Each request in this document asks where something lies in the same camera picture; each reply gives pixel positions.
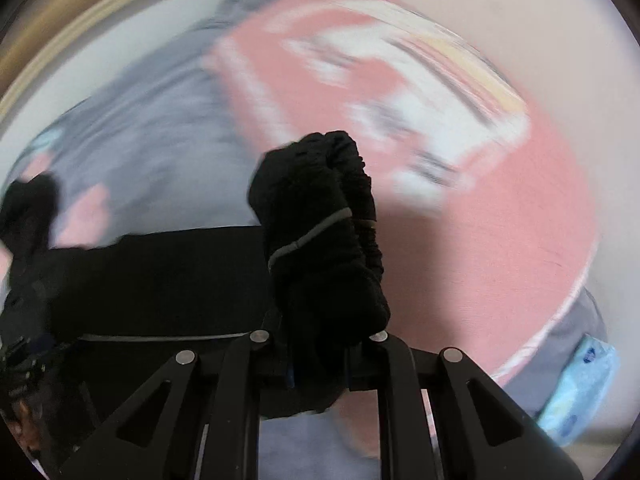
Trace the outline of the black hooded jacket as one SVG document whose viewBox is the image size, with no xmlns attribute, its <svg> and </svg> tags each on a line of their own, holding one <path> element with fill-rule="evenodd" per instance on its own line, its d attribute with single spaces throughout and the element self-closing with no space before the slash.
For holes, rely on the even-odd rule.
<svg viewBox="0 0 640 480">
<path fill-rule="evenodd" d="M 363 343 L 390 322 L 371 180 L 343 131 L 264 155 L 252 226 L 130 234 L 54 248 L 58 184 L 12 183 L 1 240 L 12 261 L 1 313 L 1 418 L 52 479 L 96 424 L 84 392 L 101 348 L 269 338 L 255 377 L 261 418 L 330 408 Z"/>
</svg>

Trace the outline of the blue tissue pack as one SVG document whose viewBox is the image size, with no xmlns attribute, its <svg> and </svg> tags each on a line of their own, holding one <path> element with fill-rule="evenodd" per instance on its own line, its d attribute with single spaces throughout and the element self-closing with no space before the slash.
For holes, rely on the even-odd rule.
<svg viewBox="0 0 640 480">
<path fill-rule="evenodd" d="M 557 445 L 572 444 L 597 414 L 619 368 L 612 344 L 583 336 L 537 416 L 538 426 Z"/>
</svg>

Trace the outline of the pink patterned pillow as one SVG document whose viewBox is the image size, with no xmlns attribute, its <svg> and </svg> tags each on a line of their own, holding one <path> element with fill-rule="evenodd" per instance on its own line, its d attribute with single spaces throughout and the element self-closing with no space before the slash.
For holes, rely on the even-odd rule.
<svg viewBox="0 0 640 480">
<path fill-rule="evenodd" d="M 390 330 L 462 349 L 537 411 L 565 354 L 541 372 L 534 361 L 597 246 L 585 175 L 537 104 L 400 0 L 278 0 L 205 64 L 256 154 L 352 136 L 378 208 Z"/>
</svg>

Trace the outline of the grey floral bed quilt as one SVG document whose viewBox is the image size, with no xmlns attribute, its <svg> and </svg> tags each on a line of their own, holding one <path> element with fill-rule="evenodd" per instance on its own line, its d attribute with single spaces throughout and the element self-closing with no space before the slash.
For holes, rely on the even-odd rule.
<svg viewBox="0 0 640 480">
<path fill-rule="evenodd" d="M 145 55 L 65 112 L 18 156 L 2 184 L 1 205 L 12 183 L 42 174 L 55 178 L 58 212 L 49 235 L 54 248 L 96 248 L 130 234 L 255 224 L 247 199 L 250 182 L 264 155 L 277 148 L 262 154 L 250 149 L 228 93 L 205 59 L 224 34 L 277 1 L 224 0 L 209 20 Z M 390 322 L 380 333 L 400 338 Z M 259 419 L 255 479 L 384 479 L 370 338 L 352 361 L 348 387 L 330 408 Z M 531 411 L 484 372 L 537 422 L 552 389 Z"/>
</svg>

